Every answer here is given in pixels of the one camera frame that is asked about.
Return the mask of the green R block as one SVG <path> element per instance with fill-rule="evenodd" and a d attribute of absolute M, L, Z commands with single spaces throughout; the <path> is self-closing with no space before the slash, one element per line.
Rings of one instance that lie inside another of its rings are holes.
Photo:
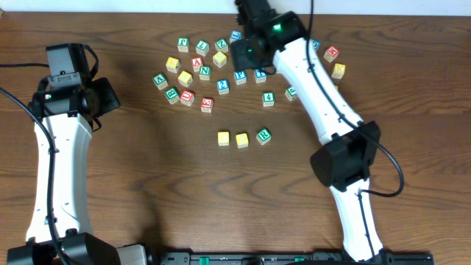
<path fill-rule="evenodd" d="M 260 145 L 264 145 L 268 143 L 269 141 L 271 141 L 272 134 L 266 127 L 264 127 L 262 130 L 257 132 L 256 139 Z"/>

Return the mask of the yellow O block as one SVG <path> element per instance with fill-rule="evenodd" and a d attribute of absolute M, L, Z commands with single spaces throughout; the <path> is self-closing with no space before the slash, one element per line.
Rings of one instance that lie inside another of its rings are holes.
<path fill-rule="evenodd" d="M 236 139 L 236 143 L 237 143 L 238 148 L 248 147 L 249 139 L 248 139 L 248 135 L 245 132 L 237 134 L 235 139 Z"/>

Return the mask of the yellow C block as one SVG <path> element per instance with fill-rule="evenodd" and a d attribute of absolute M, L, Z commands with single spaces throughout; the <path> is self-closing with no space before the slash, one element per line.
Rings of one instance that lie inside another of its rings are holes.
<path fill-rule="evenodd" d="M 230 133 L 228 131 L 220 131 L 217 136 L 219 146 L 228 146 L 230 144 Z"/>

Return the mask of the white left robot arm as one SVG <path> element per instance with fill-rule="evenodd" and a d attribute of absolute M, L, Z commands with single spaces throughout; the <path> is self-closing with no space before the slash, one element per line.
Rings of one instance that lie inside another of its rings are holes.
<path fill-rule="evenodd" d="M 88 65 L 90 46 L 64 43 L 46 47 L 50 74 L 28 105 L 6 97 L 35 123 L 38 178 L 26 243 L 7 252 L 8 264 L 151 264 L 142 244 L 116 248 L 93 235 L 87 203 L 87 156 L 99 117 L 120 107 L 99 66 Z"/>

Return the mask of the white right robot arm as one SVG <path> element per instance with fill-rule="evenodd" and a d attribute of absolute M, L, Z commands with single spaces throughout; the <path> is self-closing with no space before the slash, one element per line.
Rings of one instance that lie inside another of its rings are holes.
<path fill-rule="evenodd" d="M 235 0 L 235 5 L 244 28 L 244 37 L 230 46 L 235 70 L 271 66 L 295 90 L 322 145 L 311 167 L 336 201 L 344 251 L 354 261 L 373 261 L 383 248 L 366 193 L 377 149 L 358 131 L 378 140 L 377 124 L 364 123 L 340 95 L 297 14 L 279 14 L 267 1 Z"/>

